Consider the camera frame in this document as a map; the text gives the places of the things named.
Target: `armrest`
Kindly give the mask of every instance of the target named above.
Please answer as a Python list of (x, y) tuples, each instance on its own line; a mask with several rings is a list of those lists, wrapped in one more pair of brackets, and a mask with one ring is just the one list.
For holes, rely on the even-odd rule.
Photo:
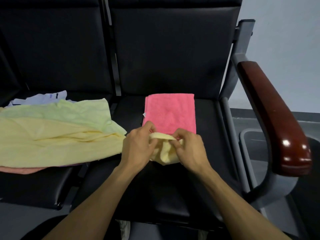
[(272, 172), (308, 174), (312, 166), (308, 141), (285, 102), (256, 62), (240, 61), (236, 68), (266, 136)]

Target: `person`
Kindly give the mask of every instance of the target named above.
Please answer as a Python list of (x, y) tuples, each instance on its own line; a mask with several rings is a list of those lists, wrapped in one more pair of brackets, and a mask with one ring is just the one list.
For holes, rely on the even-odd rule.
[[(157, 139), (149, 141), (151, 132), (156, 132), (156, 128), (150, 121), (132, 130), (123, 141), (120, 164), (92, 195), (43, 239), (103, 239), (123, 193), (147, 165), (155, 149)], [(177, 129), (172, 136), (184, 139), (183, 146), (177, 140), (171, 144), (182, 165), (209, 191), (233, 240), (290, 239), (221, 179), (208, 161), (201, 136), (184, 129)]]

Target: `yellow cloth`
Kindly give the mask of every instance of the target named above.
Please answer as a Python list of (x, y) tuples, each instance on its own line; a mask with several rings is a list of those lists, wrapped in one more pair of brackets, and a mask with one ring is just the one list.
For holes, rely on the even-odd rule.
[(121, 153), (126, 131), (108, 102), (18, 105), (0, 110), (0, 166), (35, 168), (90, 162)]
[(58, 103), (17, 105), (0, 110), (0, 117), (21, 118), (32, 117), (89, 126), (106, 134), (127, 132), (111, 120), (109, 104), (106, 99), (84, 100), (71, 103), (60, 100)]
[[(158, 143), (154, 149), (150, 161), (158, 162), (161, 165), (169, 165), (180, 162), (176, 154), (176, 149), (169, 143), (170, 140), (175, 140), (173, 136), (155, 132), (150, 134), (150, 139), (153, 138), (157, 138)], [(179, 142), (181, 145), (183, 145), (183, 139), (179, 140)]]
[(40, 118), (0, 117), (0, 166), (35, 168), (90, 162), (121, 153), (125, 138)]

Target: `white wall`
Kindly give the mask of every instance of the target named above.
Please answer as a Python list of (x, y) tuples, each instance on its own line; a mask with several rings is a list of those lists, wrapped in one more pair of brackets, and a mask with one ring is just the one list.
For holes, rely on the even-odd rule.
[[(248, 59), (290, 110), (320, 113), (320, 0), (243, 0), (241, 19), (256, 20)], [(251, 109), (240, 81), (229, 103)]]

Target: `person's left hand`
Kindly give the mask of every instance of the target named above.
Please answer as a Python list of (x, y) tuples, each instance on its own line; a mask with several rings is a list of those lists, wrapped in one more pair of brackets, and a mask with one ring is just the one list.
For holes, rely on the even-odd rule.
[(131, 172), (140, 172), (150, 160), (158, 140), (149, 142), (149, 134), (156, 132), (156, 127), (151, 121), (144, 126), (133, 129), (123, 141), (122, 156), (119, 166)]

